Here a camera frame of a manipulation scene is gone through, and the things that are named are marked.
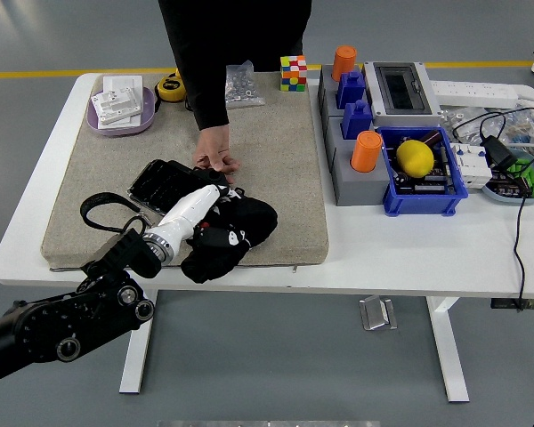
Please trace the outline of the person's hand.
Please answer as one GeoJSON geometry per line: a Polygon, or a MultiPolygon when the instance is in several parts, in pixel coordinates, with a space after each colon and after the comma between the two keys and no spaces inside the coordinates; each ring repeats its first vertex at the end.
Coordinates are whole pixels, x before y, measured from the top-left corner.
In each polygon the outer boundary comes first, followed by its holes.
{"type": "Polygon", "coordinates": [[[222,125],[201,130],[192,162],[197,168],[224,173],[228,183],[234,184],[233,174],[238,171],[240,162],[230,153],[230,127],[222,125]]]}

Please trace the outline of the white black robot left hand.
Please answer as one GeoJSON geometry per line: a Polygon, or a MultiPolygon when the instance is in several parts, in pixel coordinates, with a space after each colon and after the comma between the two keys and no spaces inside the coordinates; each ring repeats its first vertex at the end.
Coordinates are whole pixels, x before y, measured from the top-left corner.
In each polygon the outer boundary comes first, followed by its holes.
{"type": "Polygon", "coordinates": [[[193,235],[200,223],[220,197],[238,197],[239,194],[226,186],[206,185],[182,197],[165,215],[160,223],[148,230],[170,244],[180,244],[193,235]]]}

